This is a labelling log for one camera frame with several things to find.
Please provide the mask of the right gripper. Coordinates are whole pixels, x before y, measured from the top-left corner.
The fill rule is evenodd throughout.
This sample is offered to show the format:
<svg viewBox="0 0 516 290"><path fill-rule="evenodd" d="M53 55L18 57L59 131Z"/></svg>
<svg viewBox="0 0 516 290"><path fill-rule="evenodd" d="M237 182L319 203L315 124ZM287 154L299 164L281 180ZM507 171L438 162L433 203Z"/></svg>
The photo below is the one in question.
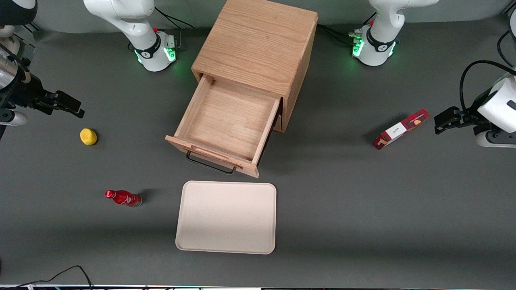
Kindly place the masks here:
<svg viewBox="0 0 516 290"><path fill-rule="evenodd" d="M52 93L45 90L40 79L33 74L17 75L11 84L1 89L0 95L2 109L29 107L45 114L60 110L78 118L83 118L85 114L81 109L81 102L63 91L56 92L56 103L54 103L51 98Z"/></svg>

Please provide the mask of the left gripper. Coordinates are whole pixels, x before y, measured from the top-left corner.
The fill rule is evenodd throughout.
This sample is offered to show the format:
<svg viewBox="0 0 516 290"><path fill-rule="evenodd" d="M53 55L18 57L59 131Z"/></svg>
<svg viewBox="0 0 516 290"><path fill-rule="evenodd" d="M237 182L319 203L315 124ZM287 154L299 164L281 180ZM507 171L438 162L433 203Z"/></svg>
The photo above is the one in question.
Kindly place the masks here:
<svg viewBox="0 0 516 290"><path fill-rule="evenodd" d="M463 110L463 117L459 107L449 107L444 117L435 116L435 134L457 128L463 123L473 126L475 135L514 135L515 98L515 76L507 74L477 96L472 105Z"/></svg>

